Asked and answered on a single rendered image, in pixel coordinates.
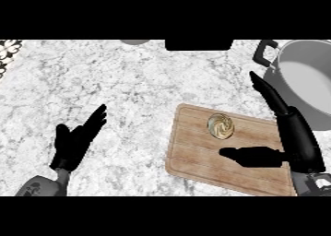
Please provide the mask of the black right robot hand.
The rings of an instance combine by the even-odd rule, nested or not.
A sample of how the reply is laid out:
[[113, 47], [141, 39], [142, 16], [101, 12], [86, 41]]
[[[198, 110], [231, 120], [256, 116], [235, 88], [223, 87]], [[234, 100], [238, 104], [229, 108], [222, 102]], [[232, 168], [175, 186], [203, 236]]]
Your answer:
[[322, 152], [305, 117], [288, 106], [277, 89], [250, 72], [253, 88], [274, 111], [284, 151], [271, 147], [223, 147], [219, 155], [232, 159], [246, 168], [280, 168], [287, 161], [290, 170], [299, 173], [325, 172]]

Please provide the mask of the swirled cream cupcake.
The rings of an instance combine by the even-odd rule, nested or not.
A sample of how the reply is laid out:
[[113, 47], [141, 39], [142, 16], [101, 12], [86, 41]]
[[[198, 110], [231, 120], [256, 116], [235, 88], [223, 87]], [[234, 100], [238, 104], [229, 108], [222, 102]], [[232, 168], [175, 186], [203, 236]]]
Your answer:
[[231, 117], [223, 113], [215, 113], [207, 121], [207, 129], [215, 138], [228, 139], [235, 131]]

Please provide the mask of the black and white patterned tile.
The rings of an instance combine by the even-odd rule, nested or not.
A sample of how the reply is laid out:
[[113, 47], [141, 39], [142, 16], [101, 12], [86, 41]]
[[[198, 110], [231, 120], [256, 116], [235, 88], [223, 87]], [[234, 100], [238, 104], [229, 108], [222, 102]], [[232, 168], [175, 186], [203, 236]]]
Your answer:
[[8, 64], [23, 48], [21, 40], [0, 40], [0, 80], [8, 71]]

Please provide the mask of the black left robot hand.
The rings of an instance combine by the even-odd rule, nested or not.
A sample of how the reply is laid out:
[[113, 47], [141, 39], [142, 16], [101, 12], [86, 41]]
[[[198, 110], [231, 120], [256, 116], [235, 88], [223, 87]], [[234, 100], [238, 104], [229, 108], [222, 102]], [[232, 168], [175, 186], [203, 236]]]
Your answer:
[[51, 169], [74, 171], [80, 165], [91, 143], [107, 123], [107, 106], [101, 105], [83, 125], [70, 130], [65, 124], [57, 126], [55, 149]]

